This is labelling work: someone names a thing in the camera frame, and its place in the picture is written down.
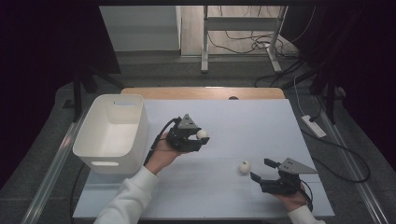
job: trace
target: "human hand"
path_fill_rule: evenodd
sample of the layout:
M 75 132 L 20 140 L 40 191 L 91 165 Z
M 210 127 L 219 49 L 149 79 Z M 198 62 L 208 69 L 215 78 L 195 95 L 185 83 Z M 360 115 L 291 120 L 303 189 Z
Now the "human hand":
M 168 135 L 168 133 L 164 133 L 161 136 L 162 140 L 158 142 L 157 146 L 154 148 L 151 158 L 146 164 L 146 168 L 155 175 L 158 174 L 161 169 L 170 165 L 176 157 L 184 154 L 169 146 L 168 142 L 165 140 L 166 135 Z
M 306 205 L 306 198 L 299 191 L 297 191 L 293 195 L 288 195 L 288 196 L 279 195 L 279 194 L 273 194 L 273 195 L 283 203 L 283 205 L 286 207 L 286 210 L 288 210 L 288 212 L 291 212 L 301 206 Z

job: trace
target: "bin handle cutout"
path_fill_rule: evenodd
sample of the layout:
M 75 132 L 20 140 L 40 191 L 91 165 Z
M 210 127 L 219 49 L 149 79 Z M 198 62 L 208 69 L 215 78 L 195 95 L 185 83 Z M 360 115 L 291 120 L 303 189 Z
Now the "bin handle cutout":
M 91 163 L 97 166 L 119 166 L 119 163 L 114 161 L 92 161 Z
M 119 106 L 135 106 L 136 104 L 134 102 L 130 101 L 115 101 L 114 105 L 119 105 Z

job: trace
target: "gray carpet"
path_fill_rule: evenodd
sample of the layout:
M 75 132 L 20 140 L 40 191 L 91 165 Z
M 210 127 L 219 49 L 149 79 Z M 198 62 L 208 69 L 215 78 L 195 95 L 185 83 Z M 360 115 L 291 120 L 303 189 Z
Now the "gray carpet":
M 138 56 L 119 55 L 119 62 L 122 75 L 111 76 L 128 87 L 253 87 L 256 78 L 269 76 L 273 73 L 271 65 L 265 58 L 211 58 L 208 74 L 201 74 L 199 59 L 180 59 L 175 55 L 146 56 L 143 59 Z M 281 66 L 286 68 L 292 63 L 293 61 L 282 61 Z M 305 69 L 304 66 L 301 67 L 295 74 L 285 76 L 280 82 L 292 80 L 293 76 L 301 74 Z M 87 93 L 82 90 L 83 103 L 86 107 L 100 94 L 120 93 L 120 89 L 110 83 L 99 77 L 94 78 L 99 87 L 98 91 L 96 93 Z M 272 79 L 268 78 L 267 80 L 259 82 L 259 87 L 268 87 Z M 309 114 L 312 117 L 318 113 L 318 105 L 316 105 L 313 96 L 308 92 L 311 81 L 312 79 L 304 81 L 297 86 L 297 89 L 302 110 L 305 114 Z M 294 88 L 286 90 L 285 94 L 290 100 L 301 128 L 307 130 L 300 120 L 302 113 L 297 105 L 297 95 Z M 64 108 L 64 104 L 68 100 L 73 100 L 71 84 L 65 85 L 57 91 L 56 103 L 47 123 L 18 169 L 1 189 L 0 223 L 21 222 L 73 119 L 73 109 Z M 348 115 L 340 101 L 336 102 L 334 112 L 336 126 L 340 130 L 346 144 L 354 151 L 359 152 L 372 169 L 369 185 L 380 201 L 389 223 L 396 223 L 396 205 L 394 204 L 396 200 L 395 172 L 376 149 L 375 145 Z M 325 129 L 322 123 L 323 120 L 317 119 L 317 122 Z M 346 167 L 340 158 L 340 149 L 324 145 L 306 135 L 304 139 L 312 156 L 328 164 L 335 172 L 347 175 Z M 71 223 L 69 197 L 81 165 L 82 161 L 71 153 L 38 223 Z M 325 217 L 324 220 L 327 223 L 373 223 L 373 219 L 368 213 L 366 204 L 357 191 L 355 184 L 338 179 L 317 163 L 316 166 L 335 213 L 335 217 Z M 78 179 L 74 203 L 78 200 L 78 195 L 82 191 L 88 172 L 89 169 L 85 167 Z M 289 223 L 288 220 L 267 221 L 271 223 Z M 223 221 L 221 223 L 247 223 L 247 221 Z

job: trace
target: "white plastic bin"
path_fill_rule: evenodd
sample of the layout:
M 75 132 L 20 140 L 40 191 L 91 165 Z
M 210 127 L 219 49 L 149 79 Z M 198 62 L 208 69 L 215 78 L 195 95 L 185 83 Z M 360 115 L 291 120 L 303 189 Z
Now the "white plastic bin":
M 78 132 L 73 152 L 99 174 L 133 174 L 142 163 L 149 132 L 143 97 L 97 97 Z

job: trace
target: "white wall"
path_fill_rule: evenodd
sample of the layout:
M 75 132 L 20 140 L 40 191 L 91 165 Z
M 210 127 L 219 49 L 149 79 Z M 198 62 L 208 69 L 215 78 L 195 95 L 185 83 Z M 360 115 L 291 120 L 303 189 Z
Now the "white wall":
M 180 7 L 100 7 L 115 51 L 179 50 Z

